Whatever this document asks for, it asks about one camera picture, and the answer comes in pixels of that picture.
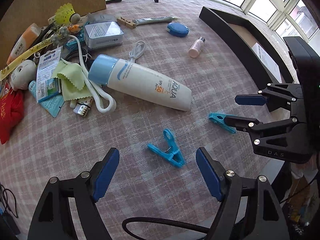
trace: white cable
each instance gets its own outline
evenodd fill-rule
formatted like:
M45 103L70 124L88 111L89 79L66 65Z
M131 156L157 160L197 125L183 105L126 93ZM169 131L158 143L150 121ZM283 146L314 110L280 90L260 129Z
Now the white cable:
M78 38L76 36L73 35L69 35L70 37L74 38L78 44L78 49L79 49L79 60L80 60L80 66L82 68L82 73L83 73L83 79L84 79L84 83L87 85L90 93L92 94L94 101L96 102L96 106L97 109L100 113L106 113L109 111L114 111L116 109L116 101L113 99L113 97L109 94L107 94L105 91L102 90L102 88L97 85L96 83L89 81L88 79L88 71L84 65L84 61L83 61L83 55L81 52L81 45L80 45L80 41L78 40ZM68 62L64 59L61 59L64 63L66 64L73 64L72 62ZM103 107L103 102L101 100L101 98L99 97L99 95L97 94L97 92L105 99L109 100L109 106L107 108L102 108Z
M137 41L132 51L129 52L130 61L135 62L136 59L141 57L141 55L145 50L146 50L146 43L144 41Z

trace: plastic clip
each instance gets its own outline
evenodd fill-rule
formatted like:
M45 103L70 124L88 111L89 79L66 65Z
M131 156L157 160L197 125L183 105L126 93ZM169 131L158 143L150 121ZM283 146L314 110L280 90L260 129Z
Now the plastic clip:
M166 159L173 166L181 168L185 164L185 161L182 157L180 149L174 141L172 132L169 129L164 129L163 135L169 145L169 148L165 152L161 151L151 143L147 145L148 149Z
M227 115L232 115L232 116L235 116L234 114L220 114L220 113L210 113L209 114L209 120L220 125L224 130L227 130L228 132L230 133L236 133L236 129L234 129L233 127L230 127L228 125L226 125L224 123L224 118L227 116Z

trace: plaid fabric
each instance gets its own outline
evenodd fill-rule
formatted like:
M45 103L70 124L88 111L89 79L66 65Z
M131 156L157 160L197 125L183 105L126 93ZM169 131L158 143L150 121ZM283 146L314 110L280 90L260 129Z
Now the plaid fabric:
M57 118L52 118L33 96L25 93L25 117L10 140L0 146L0 180L17 197L22 233L27 234L41 193L52 176L76 177L103 159L110 147L120 151L120 164L104 198L97 203L100 215L114 239L132 239L121 227L124 219L150 216L199 223L213 216L219 203L211 197L196 165L195 152L204 146L213 159L240 176L254 178L268 158L253 154L247 133L229 134L208 120L210 112L222 112L271 122L288 117L277 110L270 114L266 106L239 106L236 94L256 93L257 87L239 59L223 40L198 16L202 6L226 10L245 17L236 9L208 0L124 0L108 5L107 13L129 19L176 16L190 32L185 38L170 35L166 23L138 26L125 32L122 46L96 51L128 59L138 40L147 50L138 64L176 79L192 90L191 110L182 112L159 106L106 88L117 102L111 114L101 114L95 107L86 118L72 112L65 103ZM283 43L261 22L250 18L274 44L290 70L291 61ZM187 51L204 36L205 46L198 58ZM186 165L177 169L147 150L153 143L166 150L163 129L175 134ZM79 239L84 239L71 201ZM161 239L183 230L155 224L129 225L146 239Z

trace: yellow shuttlecock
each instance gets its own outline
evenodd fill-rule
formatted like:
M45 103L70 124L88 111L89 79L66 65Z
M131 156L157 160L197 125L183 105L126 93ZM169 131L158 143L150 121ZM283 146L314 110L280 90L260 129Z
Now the yellow shuttlecock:
M70 17L75 13L71 3L64 4L56 11L54 20L58 25L70 24Z

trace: blue gripper pad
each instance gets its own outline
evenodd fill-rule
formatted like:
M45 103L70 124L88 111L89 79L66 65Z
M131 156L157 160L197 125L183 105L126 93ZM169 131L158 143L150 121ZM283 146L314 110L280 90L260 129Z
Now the blue gripper pad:
M201 147L197 150L196 152L196 162L199 167L199 170L202 174L202 177L204 178L205 183L207 184L207 187L210 191L210 194L215 197L219 202L221 202L224 198L225 192L222 191L224 189L225 185L224 184L224 177L222 174L223 178L219 178L217 173L215 173L213 167L209 163L208 159L202 152L204 148Z
M118 167L119 160L119 151L116 148L111 148L101 161L102 167L100 167L100 172L96 179L93 178L93 181L91 182L93 187L92 198L95 202L106 194L111 179Z
M235 102L244 106L263 106L268 100L263 95L236 95Z

